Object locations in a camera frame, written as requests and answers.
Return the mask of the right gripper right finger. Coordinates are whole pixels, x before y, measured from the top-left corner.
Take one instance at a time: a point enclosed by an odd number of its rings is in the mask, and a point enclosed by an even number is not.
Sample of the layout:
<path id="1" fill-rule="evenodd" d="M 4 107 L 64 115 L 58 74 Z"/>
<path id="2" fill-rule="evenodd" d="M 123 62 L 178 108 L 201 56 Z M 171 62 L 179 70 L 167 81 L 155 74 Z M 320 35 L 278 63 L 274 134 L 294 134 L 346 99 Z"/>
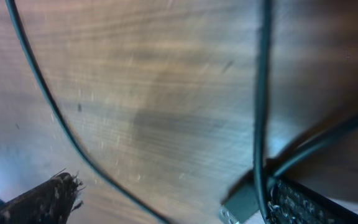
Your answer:
<path id="1" fill-rule="evenodd" d="M 270 184 L 271 222 L 358 224 L 358 214 L 288 178 Z"/>

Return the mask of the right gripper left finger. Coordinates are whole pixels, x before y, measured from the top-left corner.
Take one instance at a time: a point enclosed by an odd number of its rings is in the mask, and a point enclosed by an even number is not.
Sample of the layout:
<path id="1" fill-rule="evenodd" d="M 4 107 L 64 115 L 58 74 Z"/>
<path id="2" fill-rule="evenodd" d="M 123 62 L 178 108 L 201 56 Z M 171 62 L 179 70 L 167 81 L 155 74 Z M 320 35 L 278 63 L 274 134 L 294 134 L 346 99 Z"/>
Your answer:
<path id="1" fill-rule="evenodd" d="M 67 172 L 4 202 L 0 199 L 0 224 L 66 224 L 80 194 L 82 181 Z"/>

